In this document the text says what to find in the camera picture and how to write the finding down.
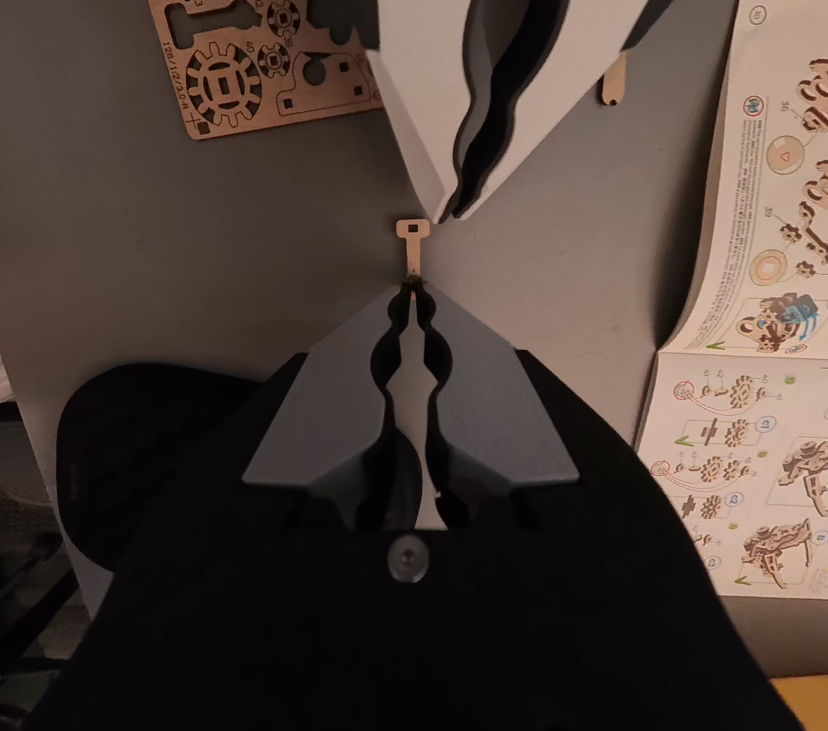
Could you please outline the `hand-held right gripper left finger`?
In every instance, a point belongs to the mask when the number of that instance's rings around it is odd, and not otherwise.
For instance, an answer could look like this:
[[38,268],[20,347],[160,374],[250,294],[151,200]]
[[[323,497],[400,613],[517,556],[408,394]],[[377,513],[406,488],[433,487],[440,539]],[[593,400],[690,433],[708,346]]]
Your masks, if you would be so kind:
[[410,285],[385,291],[310,349],[245,484],[330,500],[353,529],[411,528],[411,442],[388,392],[410,304]]

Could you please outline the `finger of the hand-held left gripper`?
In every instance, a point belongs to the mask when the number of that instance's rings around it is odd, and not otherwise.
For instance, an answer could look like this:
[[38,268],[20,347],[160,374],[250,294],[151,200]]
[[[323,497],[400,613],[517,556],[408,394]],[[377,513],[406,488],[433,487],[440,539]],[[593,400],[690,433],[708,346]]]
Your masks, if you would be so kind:
[[438,223],[458,188],[455,141],[471,95],[464,31],[472,0],[378,0],[367,59],[420,204]]
[[618,58],[649,0],[529,0],[490,79],[452,210],[471,216]]

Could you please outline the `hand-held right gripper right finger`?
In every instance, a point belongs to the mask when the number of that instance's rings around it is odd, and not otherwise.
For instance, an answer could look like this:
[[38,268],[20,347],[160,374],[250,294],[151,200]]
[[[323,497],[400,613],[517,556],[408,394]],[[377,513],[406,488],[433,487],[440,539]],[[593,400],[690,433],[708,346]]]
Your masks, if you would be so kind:
[[416,283],[427,401],[426,459],[448,529],[516,490],[572,485],[579,470],[518,350],[443,292]]

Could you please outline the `small wooden model part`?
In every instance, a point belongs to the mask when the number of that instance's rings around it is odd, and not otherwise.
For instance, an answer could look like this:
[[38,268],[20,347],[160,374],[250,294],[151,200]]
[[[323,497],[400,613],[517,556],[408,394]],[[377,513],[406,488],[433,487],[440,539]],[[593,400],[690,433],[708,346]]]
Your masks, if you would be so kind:
[[405,242],[406,283],[414,285],[421,279],[421,243],[430,235],[429,219],[398,219],[396,234]]

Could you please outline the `laser-cut wooden parts sheet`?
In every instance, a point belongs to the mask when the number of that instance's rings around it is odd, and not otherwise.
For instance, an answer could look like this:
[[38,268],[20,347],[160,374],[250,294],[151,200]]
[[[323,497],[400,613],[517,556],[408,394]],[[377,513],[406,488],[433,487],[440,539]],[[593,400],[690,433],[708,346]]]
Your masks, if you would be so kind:
[[310,0],[147,0],[194,141],[383,108],[358,31]]

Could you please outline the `model instruction booklet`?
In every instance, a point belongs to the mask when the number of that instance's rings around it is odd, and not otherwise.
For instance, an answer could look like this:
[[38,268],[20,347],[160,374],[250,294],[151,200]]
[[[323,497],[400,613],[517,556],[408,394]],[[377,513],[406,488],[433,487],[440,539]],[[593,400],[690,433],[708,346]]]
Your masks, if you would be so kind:
[[827,596],[827,0],[739,0],[636,442],[724,596]]

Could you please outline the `wooden stick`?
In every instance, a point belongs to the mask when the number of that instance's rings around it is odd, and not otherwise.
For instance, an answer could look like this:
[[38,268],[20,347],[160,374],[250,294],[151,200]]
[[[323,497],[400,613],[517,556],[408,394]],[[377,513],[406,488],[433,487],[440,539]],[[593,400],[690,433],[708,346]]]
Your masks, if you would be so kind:
[[597,98],[605,107],[615,107],[624,99],[628,51],[622,50],[599,80]]

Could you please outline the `yellow panel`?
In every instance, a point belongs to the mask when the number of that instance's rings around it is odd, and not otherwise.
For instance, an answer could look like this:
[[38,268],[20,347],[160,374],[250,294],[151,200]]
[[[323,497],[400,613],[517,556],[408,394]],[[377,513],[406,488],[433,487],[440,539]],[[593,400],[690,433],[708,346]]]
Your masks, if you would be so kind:
[[805,730],[827,730],[827,675],[772,678],[771,684]]

